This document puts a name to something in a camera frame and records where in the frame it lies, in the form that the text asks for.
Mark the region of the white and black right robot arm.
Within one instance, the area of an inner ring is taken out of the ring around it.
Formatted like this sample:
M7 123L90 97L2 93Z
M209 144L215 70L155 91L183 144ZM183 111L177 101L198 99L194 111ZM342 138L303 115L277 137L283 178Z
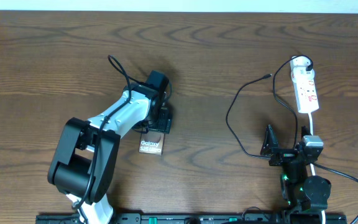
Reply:
M308 175L307 166L317 161L323 141L302 127L302 140L294 149L278 144L273 128L268 125L260 154L269 158L270 166L283 169L280 184L288 208L280 212L282 223L321 223L321 212L328 207L331 183L318 175Z

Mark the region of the bronze Galaxy smartphone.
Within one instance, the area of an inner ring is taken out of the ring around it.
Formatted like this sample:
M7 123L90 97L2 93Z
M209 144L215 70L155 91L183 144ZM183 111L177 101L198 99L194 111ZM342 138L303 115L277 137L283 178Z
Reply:
M140 135L139 152L161 156L163 152L164 133L151 132Z

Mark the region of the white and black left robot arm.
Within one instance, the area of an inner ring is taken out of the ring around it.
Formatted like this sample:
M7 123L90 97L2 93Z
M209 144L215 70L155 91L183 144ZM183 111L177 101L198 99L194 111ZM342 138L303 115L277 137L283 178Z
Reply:
M132 129L168 134L172 114L166 102L167 76L151 71L145 82L129 82L122 96L86 121L71 118L62 131L47 180L72 202L79 223L109 223L114 210L106 192L121 139Z

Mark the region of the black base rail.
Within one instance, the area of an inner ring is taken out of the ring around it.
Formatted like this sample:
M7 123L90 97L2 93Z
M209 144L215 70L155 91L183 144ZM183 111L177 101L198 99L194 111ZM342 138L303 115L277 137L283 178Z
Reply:
M287 222L278 214L246 213L245 215L141 215L138 213L118 213L113 215L109 223L118 224L184 224L184 223L321 223L319 215L293 214ZM35 223L84 223L80 220L80 214L71 215L37 215ZM328 224L345 224L347 218L344 215L326 215Z

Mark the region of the white power strip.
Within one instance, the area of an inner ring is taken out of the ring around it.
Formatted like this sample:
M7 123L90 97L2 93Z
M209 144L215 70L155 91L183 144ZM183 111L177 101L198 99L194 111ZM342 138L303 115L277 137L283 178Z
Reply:
M315 72L311 60L305 56L293 56L290 68L298 112L308 114L318 110Z

